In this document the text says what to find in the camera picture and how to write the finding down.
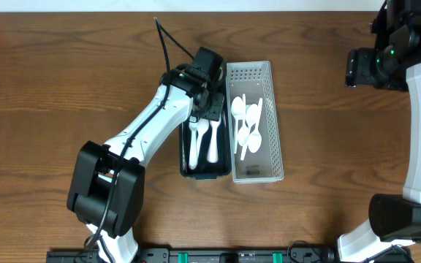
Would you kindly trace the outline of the white plastic spoon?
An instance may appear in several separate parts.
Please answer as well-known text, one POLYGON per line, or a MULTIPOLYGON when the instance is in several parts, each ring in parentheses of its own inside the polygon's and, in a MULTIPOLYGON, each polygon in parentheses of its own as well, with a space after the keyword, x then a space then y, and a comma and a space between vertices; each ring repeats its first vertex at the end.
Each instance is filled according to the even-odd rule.
POLYGON ((210 126, 209 120, 207 119, 201 118, 197 122, 197 146, 196 146, 197 155, 200 154, 201 142, 202 142, 204 134, 209 129, 209 126, 210 126))

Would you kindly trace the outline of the white plastic fork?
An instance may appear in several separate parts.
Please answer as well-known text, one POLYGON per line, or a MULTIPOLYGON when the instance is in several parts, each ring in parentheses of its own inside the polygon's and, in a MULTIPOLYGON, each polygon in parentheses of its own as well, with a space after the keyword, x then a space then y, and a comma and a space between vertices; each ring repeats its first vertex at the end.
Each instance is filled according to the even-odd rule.
POLYGON ((221 119, 218 119, 217 121, 210 121, 211 137, 210 137, 210 144, 208 148, 207 161, 212 164, 215 164, 219 160, 218 146, 217 146, 217 131, 220 124, 221 124, 221 119))
POLYGON ((189 147, 189 168, 195 169, 197 166, 197 118, 189 118, 189 130, 191 131, 191 140, 189 147))

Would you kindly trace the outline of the white spoon angled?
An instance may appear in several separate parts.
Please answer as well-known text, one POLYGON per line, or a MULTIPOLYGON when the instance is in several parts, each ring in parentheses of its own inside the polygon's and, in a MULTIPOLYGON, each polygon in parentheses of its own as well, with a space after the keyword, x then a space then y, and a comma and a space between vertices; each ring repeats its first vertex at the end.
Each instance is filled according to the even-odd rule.
POLYGON ((259 124, 256 123, 254 130, 250 133, 248 138, 248 149, 251 153, 256 153, 262 144, 262 136, 259 132, 259 124))

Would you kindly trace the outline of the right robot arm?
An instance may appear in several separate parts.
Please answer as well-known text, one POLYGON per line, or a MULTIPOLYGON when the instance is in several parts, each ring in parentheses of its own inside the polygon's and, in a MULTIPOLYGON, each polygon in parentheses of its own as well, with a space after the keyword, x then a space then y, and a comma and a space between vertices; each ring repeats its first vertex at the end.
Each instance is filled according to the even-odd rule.
POLYGON ((421 1, 386 0, 370 24, 373 47, 350 51, 345 84, 409 94, 409 168, 401 194, 374 194, 368 219, 337 239, 337 262, 411 262, 421 243, 421 1))

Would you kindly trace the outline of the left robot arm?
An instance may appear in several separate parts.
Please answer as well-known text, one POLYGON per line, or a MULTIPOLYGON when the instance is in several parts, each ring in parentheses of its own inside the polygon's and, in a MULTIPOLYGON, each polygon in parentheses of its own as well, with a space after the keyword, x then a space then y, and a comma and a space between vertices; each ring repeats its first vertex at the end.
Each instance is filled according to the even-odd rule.
POLYGON ((143 206, 145 168, 170 133, 190 117, 217 121, 223 110, 224 59, 200 47, 190 64, 165 72, 148 106, 120 133, 79 151, 67 208, 92 232, 103 262, 133 262, 133 226, 143 206))

